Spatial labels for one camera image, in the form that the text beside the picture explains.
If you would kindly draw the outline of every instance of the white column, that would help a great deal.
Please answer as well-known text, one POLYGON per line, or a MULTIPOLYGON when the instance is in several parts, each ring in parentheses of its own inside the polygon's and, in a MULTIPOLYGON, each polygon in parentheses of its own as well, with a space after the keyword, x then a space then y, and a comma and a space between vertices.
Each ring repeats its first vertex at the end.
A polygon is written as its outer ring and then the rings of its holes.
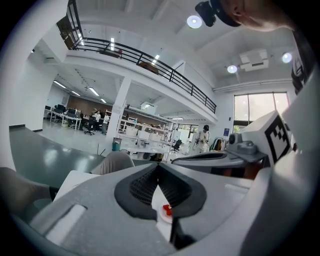
POLYGON ((131 84, 131 78, 126 76, 121 83, 119 92, 115 99, 115 103, 113 104, 108 131, 105 137, 106 154, 112 151, 112 143, 113 143, 114 137, 117 137, 117 126, 118 126, 119 119, 122 119, 126 97, 127 97, 130 84, 131 84))
POLYGON ((9 139, 8 109, 17 102, 18 80, 31 50, 54 24, 66 16, 68 0, 38 1, 23 16, 0 54, 0 166, 15 169, 9 139))

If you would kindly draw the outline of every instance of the spotlight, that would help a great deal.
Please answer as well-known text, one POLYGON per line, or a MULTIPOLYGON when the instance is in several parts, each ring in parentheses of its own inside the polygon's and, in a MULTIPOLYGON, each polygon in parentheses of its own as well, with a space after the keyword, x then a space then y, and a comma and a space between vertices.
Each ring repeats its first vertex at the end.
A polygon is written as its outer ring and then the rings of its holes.
POLYGON ((292 55, 291 55, 291 53, 286 52, 286 53, 284 53, 284 54, 282 55, 282 61, 283 61, 284 63, 289 63, 291 60, 292 60, 292 55))
POLYGON ((228 66, 227 70, 229 73, 234 74, 237 72, 238 68, 235 65, 230 65, 228 66))
POLYGON ((198 29, 202 25, 202 19, 196 15, 192 15, 186 20, 186 23, 190 28, 198 29))

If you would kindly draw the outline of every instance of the fluorescent ceiling light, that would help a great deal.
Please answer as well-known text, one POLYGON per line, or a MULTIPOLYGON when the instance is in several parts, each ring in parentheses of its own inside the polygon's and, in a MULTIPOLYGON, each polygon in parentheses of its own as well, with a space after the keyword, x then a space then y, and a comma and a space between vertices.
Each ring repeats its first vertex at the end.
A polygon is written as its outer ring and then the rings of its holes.
POLYGON ((53 81, 54 83, 56 83, 58 86, 61 86, 63 89, 66 89, 67 87, 65 87, 64 85, 62 85, 61 83, 57 82, 56 80, 53 81))
POLYGON ((72 91, 73 94, 81 96, 79 93, 76 93, 75 91, 72 91))
POLYGON ((235 65, 231 65, 231 66, 228 66, 227 70, 229 73, 234 74, 237 72, 238 68, 235 65))
POLYGON ((292 55, 291 55, 291 53, 286 52, 286 53, 284 53, 284 54, 282 55, 282 61, 283 61, 284 63, 289 63, 291 60, 292 60, 292 55))
POLYGON ((154 60, 152 61, 152 65, 154 65, 154 64, 156 64, 156 62, 157 62, 157 59, 159 59, 159 57, 160 57, 160 55, 159 54, 157 54, 155 57, 154 57, 154 60))
POLYGON ((186 23, 192 29, 198 29, 202 25, 202 19, 199 16, 192 15, 187 20, 186 23))
POLYGON ((81 40, 81 42, 80 42, 81 45, 84 46, 85 43, 84 43, 84 41, 82 40, 82 35, 81 35, 80 33, 78 34, 78 37, 79 37, 79 39, 81 40))
POLYGON ((89 89, 90 89, 91 92, 93 92, 96 96, 100 96, 100 95, 95 91, 95 89, 93 89, 92 87, 89 87, 89 89))
POLYGON ((114 42, 115 42, 115 39, 113 38, 113 37, 111 37, 111 42, 112 42, 112 44, 110 45, 111 46, 111 51, 113 51, 115 48, 115 44, 114 44, 114 42))

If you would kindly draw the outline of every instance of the person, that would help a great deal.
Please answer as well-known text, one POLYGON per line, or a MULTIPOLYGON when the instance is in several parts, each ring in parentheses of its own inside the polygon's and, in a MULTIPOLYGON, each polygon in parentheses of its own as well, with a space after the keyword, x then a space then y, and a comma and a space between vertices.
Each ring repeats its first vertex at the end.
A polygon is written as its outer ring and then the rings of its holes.
POLYGON ((206 124, 203 127, 203 131, 200 131, 195 138, 195 142, 197 143, 197 148, 195 152, 197 155, 206 153, 209 151, 209 145, 208 145, 209 140, 210 140, 209 125, 206 124))
POLYGON ((109 122, 110 118, 108 116, 108 113, 107 111, 105 111, 105 114, 104 114, 104 119, 103 119, 103 124, 102 124, 102 134, 103 135, 106 135, 106 132, 107 132, 107 124, 109 122))
POLYGON ((261 32, 279 28, 292 31, 298 52, 293 60, 291 77, 298 94, 316 64, 316 57, 304 34, 277 4, 282 3, 274 0, 211 0, 212 8, 218 10, 217 16, 232 27, 243 25, 261 32))
POLYGON ((99 128, 99 120, 100 120, 100 118, 101 118, 100 110, 98 110, 98 111, 94 114, 94 117, 95 117, 95 120, 96 120, 96 122, 94 123, 94 130, 97 132, 97 131, 98 131, 98 128, 99 128))

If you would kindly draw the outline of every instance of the desk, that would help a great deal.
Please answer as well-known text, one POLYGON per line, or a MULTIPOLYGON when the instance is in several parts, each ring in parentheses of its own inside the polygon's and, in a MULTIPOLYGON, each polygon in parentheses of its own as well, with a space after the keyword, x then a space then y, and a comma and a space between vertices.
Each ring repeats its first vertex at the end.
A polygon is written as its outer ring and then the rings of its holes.
POLYGON ((56 112, 51 111, 51 110, 49 110, 49 109, 45 109, 44 111, 47 111, 48 113, 51 113, 50 123, 52 122, 52 115, 55 114, 54 120, 56 120, 56 116, 62 117, 61 126, 62 126, 63 123, 64 123, 64 119, 71 119, 71 120, 75 120, 75 127, 74 127, 75 130, 77 129, 77 125, 78 125, 78 121, 79 121, 78 130, 80 129, 81 118, 70 117, 70 116, 67 116, 67 115, 65 115, 65 114, 63 114, 63 113, 56 113, 56 112))
MULTIPOLYGON (((64 182, 62 183, 62 186, 60 187, 53 201, 58 200, 59 198, 64 196, 66 193, 76 188, 79 184, 99 176, 100 175, 85 173, 85 172, 76 171, 76 170, 70 171, 68 176, 65 178, 64 182)), ((162 219, 162 217, 159 215, 159 212, 158 212, 159 205, 162 205, 162 204, 167 205, 169 203, 165 198, 164 194, 162 193, 160 187, 157 186, 152 197, 151 206, 154 210, 157 211, 156 227, 158 228, 160 233, 164 236, 164 238, 167 241, 169 241, 172 225, 170 223, 165 222, 162 219)))
POLYGON ((164 148, 162 147, 155 147, 155 146, 138 146, 138 145, 127 145, 127 144, 121 144, 120 150, 127 150, 130 152, 130 156, 132 157, 133 153, 151 153, 151 154, 167 154, 165 157, 165 162, 168 162, 169 154, 171 148, 169 146, 166 146, 164 148))

